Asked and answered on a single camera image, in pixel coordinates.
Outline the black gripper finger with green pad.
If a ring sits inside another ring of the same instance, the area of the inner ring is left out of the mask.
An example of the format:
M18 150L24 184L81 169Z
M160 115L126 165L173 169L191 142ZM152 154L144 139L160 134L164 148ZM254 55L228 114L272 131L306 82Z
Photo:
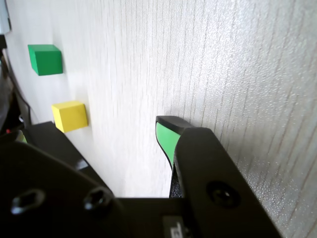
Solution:
M185 200L194 237L280 237L211 129L157 116L156 139L172 169L169 196Z

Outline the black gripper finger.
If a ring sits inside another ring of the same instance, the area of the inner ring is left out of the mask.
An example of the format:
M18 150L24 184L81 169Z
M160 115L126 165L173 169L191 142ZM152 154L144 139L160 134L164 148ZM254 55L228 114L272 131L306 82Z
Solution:
M106 187L20 140L0 138L3 238L129 238L122 207Z

